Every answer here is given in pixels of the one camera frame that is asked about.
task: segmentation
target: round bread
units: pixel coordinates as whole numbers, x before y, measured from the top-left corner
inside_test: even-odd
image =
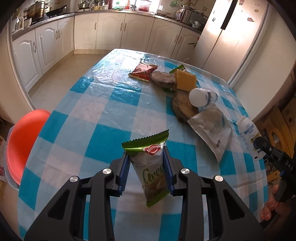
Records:
[[[158,86],[162,88],[171,88],[174,87],[176,78],[174,74],[160,72],[160,71],[154,71],[150,79]]]
[[[177,90],[172,99],[172,107],[175,115],[182,122],[199,113],[198,108],[194,107],[189,101],[189,94],[183,90]]]

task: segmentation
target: red snack packet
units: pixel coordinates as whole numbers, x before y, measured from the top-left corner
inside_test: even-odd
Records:
[[[157,69],[157,65],[139,63],[133,72],[129,73],[128,76],[149,82],[149,75]]]

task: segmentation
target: red chair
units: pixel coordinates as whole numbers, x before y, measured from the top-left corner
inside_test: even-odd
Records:
[[[47,110],[31,111],[14,125],[7,140],[7,168],[18,185],[32,147],[49,116],[50,112]]]

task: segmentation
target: finger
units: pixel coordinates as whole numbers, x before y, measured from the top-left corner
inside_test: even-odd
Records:
[[[278,190],[279,190],[279,185],[277,184],[277,185],[275,185],[275,186],[273,187],[273,189],[272,189],[272,194],[273,194],[273,195],[276,195],[276,193],[277,193]]]
[[[276,200],[274,199],[274,196],[270,196],[268,201],[265,203],[265,206],[268,207],[270,211],[273,211],[275,205],[276,205]]]
[[[276,203],[274,210],[281,216],[288,216],[291,212],[291,207],[284,202],[278,202]]]
[[[271,218],[271,211],[268,207],[264,207],[260,214],[260,219],[268,221]]]

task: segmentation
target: green snack wrapper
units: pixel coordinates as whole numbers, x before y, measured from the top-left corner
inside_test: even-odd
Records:
[[[163,147],[167,138],[168,130],[121,144],[138,175],[148,207],[169,193],[163,171]]]
[[[183,70],[183,71],[186,71],[184,65],[181,64],[180,66],[178,66],[178,67],[174,68],[173,70],[171,70],[169,73],[172,74],[172,73],[174,73],[177,69],[179,69],[179,70]]]

